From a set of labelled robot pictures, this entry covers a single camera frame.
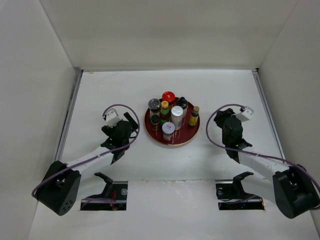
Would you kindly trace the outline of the small black pepper jar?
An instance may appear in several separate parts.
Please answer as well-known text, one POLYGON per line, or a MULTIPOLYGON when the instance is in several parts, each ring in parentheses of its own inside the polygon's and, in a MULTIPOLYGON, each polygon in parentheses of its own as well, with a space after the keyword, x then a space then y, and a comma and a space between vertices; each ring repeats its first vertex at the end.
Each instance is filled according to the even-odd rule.
POLYGON ((150 118, 152 129, 158 131, 160 129, 160 117, 156 114, 152 115, 150 118))

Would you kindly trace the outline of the clear lid pepper grinder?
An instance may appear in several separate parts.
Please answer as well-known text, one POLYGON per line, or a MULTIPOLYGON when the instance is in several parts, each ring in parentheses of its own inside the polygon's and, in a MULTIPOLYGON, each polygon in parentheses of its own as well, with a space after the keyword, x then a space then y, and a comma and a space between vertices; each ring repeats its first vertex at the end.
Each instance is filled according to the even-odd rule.
POLYGON ((160 115, 161 102, 157 98, 152 98, 148 102, 149 116, 160 115))

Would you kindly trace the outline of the yellow label brown bottle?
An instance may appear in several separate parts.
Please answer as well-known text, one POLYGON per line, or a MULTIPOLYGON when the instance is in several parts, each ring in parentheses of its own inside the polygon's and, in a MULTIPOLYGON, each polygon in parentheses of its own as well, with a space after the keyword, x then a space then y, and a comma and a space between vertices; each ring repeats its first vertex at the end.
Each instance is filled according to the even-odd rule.
POLYGON ((197 125, 198 119, 199 119, 199 111, 200 108, 198 106, 194 106, 191 112, 191 115, 189 117, 188 124, 192 127, 197 125))

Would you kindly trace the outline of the yellow cap sauce bottle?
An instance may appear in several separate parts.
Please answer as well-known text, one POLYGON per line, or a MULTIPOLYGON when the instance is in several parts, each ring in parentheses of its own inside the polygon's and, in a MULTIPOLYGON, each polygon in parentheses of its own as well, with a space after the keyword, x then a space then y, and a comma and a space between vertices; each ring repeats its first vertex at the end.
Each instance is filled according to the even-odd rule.
POLYGON ((170 119, 169 103, 165 100, 161 102, 159 118, 160 118, 161 125, 168 122, 170 119))

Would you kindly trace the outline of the white lid spice jar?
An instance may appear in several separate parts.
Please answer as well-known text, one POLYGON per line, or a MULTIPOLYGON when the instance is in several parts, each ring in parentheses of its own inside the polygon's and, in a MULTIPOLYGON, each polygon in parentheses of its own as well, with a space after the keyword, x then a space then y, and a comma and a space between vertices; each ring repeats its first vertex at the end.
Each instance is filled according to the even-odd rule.
POLYGON ((172 122, 165 122, 162 125, 162 136, 165 141, 171 141, 175 132, 175 125, 172 122))

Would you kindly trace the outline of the black cap white bottle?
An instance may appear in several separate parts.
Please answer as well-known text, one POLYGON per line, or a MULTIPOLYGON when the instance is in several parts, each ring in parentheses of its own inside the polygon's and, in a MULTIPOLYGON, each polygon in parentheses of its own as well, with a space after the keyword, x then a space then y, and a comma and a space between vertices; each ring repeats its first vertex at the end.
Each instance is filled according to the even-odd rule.
POLYGON ((177 100, 176 105, 179 106, 179 107, 181 107, 181 108, 183 109, 183 115, 182 115, 182 117, 185 118, 186 115, 187 115, 189 102, 186 100, 185 97, 181 96, 181 97, 177 100))

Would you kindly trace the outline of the white cylindrical shaker bottle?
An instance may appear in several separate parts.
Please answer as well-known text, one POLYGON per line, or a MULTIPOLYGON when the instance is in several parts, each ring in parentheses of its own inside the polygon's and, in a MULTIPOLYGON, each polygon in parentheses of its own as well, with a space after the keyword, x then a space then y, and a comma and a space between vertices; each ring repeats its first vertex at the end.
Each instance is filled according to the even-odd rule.
POLYGON ((174 124, 175 131, 179 131, 182 126, 184 110, 180 106, 174 106, 171 109, 170 121, 174 124))

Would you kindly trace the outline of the red lid sauce jar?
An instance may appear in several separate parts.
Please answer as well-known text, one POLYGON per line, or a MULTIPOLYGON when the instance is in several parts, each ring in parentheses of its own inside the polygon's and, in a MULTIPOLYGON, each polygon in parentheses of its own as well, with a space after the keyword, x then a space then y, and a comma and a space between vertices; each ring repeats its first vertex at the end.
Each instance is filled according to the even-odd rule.
POLYGON ((168 109, 171 110, 176 102, 176 96, 172 91, 165 91, 162 94, 162 100, 168 102, 168 109))

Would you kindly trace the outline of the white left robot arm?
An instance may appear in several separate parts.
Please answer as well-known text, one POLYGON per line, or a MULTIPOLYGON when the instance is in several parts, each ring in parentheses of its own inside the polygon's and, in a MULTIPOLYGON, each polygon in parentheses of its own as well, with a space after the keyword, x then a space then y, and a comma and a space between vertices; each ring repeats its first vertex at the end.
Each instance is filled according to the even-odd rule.
POLYGON ((112 180, 100 170, 121 159, 140 132, 140 122, 125 112, 119 118, 114 109, 104 115, 106 125, 101 130, 107 139, 93 152, 67 163, 55 161, 31 195, 59 216, 65 215, 76 202, 80 183, 99 176, 110 184, 112 180))

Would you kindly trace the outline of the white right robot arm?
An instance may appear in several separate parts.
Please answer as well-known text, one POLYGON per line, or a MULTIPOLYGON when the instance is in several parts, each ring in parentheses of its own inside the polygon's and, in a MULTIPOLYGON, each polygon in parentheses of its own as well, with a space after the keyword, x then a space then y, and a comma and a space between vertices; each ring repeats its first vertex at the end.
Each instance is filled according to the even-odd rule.
POLYGON ((222 144, 215 146, 238 164, 249 167, 266 178, 271 186, 262 185, 257 195, 276 204, 279 211, 293 219, 307 211, 319 210, 320 186, 306 169, 281 157, 258 153, 243 138, 242 123, 249 121, 254 111, 239 105, 239 113, 227 104, 216 110, 210 119, 222 130, 222 144))

